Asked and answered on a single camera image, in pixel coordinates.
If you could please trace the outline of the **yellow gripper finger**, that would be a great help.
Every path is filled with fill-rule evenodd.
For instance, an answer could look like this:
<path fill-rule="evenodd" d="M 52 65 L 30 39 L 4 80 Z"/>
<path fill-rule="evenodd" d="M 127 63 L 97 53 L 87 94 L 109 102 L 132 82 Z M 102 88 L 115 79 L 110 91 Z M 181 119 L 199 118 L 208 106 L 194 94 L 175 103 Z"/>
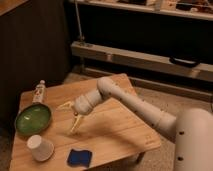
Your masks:
<path fill-rule="evenodd" d="M 65 102 L 57 107 L 57 110 L 70 110 L 73 106 L 72 101 Z"/>
<path fill-rule="evenodd" d="M 82 115 L 77 115 L 75 117 L 75 120 L 74 120 L 74 123 L 73 123 L 73 125 L 71 127 L 70 132 L 73 133 L 80 126 L 82 121 L 83 121 L 83 116 Z"/>

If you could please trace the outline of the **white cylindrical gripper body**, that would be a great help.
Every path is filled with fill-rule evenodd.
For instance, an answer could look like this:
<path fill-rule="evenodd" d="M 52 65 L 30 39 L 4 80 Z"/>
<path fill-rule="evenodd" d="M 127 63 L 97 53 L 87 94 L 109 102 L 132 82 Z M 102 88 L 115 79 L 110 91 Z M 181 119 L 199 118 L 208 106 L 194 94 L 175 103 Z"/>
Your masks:
<path fill-rule="evenodd" d="M 92 111 L 92 106 L 88 99 L 82 95 L 75 99 L 73 109 L 80 115 L 88 115 Z"/>

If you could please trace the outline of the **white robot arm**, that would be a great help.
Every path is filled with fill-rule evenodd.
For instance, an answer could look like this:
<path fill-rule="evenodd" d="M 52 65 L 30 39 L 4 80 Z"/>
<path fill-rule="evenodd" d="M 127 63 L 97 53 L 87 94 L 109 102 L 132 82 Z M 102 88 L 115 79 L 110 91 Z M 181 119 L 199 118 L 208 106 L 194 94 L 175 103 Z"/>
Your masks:
<path fill-rule="evenodd" d="M 111 78 L 101 77 L 95 89 L 59 105 L 57 109 L 71 109 L 75 113 L 69 130 L 73 133 L 84 116 L 109 98 L 121 102 L 175 144 L 173 171 L 213 171 L 213 115 L 202 108 L 190 108 L 175 117 L 126 92 Z"/>

